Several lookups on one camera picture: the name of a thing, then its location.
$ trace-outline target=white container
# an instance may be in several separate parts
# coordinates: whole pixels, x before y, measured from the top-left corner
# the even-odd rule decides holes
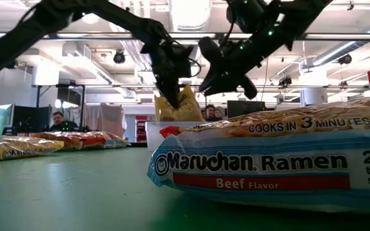
[[[161,143],[164,141],[164,137],[159,133],[163,128],[169,126],[179,126],[184,128],[191,128],[201,124],[206,124],[207,122],[146,122],[146,142],[148,145],[148,151],[155,151]]]

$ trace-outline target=white ceiling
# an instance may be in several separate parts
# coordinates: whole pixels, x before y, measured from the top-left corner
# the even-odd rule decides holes
[[[35,1],[29,1],[27,4],[33,4]],[[150,0],[150,16],[164,24],[168,31],[173,31],[170,23],[170,16],[168,12],[161,12],[160,9],[167,5],[167,0]],[[335,0],[317,20],[309,27],[307,32],[313,33],[363,33],[366,28],[370,26],[370,0],[354,0],[355,7],[348,11],[349,0]],[[22,14],[26,11],[27,4],[19,3],[16,0],[0,0],[0,31],[8,31],[12,29]],[[229,23],[226,20],[226,5],[223,1],[212,0],[211,17],[209,26],[206,32],[227,32]],[[104,20],[99,20],[95,24],[86,24],[83,21],[72,23],[67,29],[67,32],[111,32],[109,23]],[[86,45],[92,50],[92,59],[105,69],[111,75],[115,75],[115,80],[122,83],[136,83],[137,78],[133,78],[136,64],[129,57],[126,56],[124,64],[115,64],[112,57],[116,49],[123,49],[120,41],[103,40],[103,41],[87,41],[78,42],[81,45]],[[281,47],[274,54],[269,57],[268,65],[266,62],[260,69],[253,69],[249,73],[249,77],[253,79],[257,85],[270,84],[269,79],[274,77],[280,70],[285,68],[290,63],[297,60],[297,58],[306,56],[317,56],[325,51],[336,46],[340,42],[314,42],[308,41],[304,44],[302,42],[295,42],[292,52],[288,52],[285,47]],[[63,42],[44,41],[37,44],[38,48],[43,49],[50,54],[51,49],[62,47]],[[329,64],[328,78],[332,83],[338,83],[343,79],[348,79],[352,76],[365,74],[370,70],[370,43],[356,51],[350,53],[353,57],[353,62],[349,65]],[[78,70],[81,75],[89,78],[89,74],[84,73],[83,70]],[[203,78],[207,72],[207,67],[204,67],[199,78]],[[298,71],[289,73],[294,79],[299,76]],[[366,82],[357,82],[357,84],[365,84]]]

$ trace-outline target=table surface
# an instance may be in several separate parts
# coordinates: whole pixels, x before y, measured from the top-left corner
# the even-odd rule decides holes
[[[0,162],[0,231],[363,230],[370,216],[264,209],[157,187],[145,148]]]

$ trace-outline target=black robotic arm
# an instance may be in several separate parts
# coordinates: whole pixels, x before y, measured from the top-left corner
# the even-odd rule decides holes
[[[211,64],[199,90],[209,96],[236,91],[241,86],[247,98],[252,99],[258,91],[246,74],[252,68],[261,67],[261,62],[281,46],[291,51],[295,39],[333,0],[273,0],[269,4],[264,0],[226,1],[231,30],[237,24],[252,36],[237,42],[225,37],[219,46],[209,37],[199,41],[202,55]]]
[[[188,57],[192,47],[175,42],[160,22],[137,17],[108,0],[42,0],[32,10],[30,18],[21,20],[0,38],[0,70],[45,35],[53,35],[85,14],[94,13],[144,42],[141,52],[150,55],[157,88],[173,107],[178,107],[178,78],[191,77]]]

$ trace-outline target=ramen package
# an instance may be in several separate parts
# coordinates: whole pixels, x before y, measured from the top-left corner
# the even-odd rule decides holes
[[[189,85],[178,94],[179,108],[173,108],[165,97],[155,96],[157,121],[204,121],[195,94]]]
[[[0,160],[37,157],[47,155],[64,147],[62,141],[48,141],[33,137],[2,136],[0,140]]]
[[[43,132],[32,136],[51,141],[63,141],[63,150],[124,148],[128,145],[128,141],[109,132]]]
[[[370,212],[370,98],[169,128],[148,176],[227,203]]]

